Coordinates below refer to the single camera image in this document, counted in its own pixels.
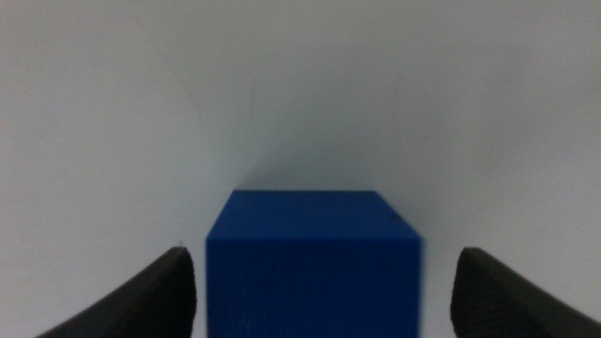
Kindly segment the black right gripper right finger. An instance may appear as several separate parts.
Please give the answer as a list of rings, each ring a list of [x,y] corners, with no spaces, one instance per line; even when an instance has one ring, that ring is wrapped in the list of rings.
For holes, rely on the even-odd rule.
[[[462,338],[600,338],[600,323],[476,247],[462,250],[450,305]]]

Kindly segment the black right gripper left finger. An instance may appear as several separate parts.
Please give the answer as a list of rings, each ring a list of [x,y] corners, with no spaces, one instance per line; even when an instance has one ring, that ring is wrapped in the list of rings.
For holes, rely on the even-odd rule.
[[[41,338],[190,338],[196,314],[193,260],[173,247],[122,286]]]

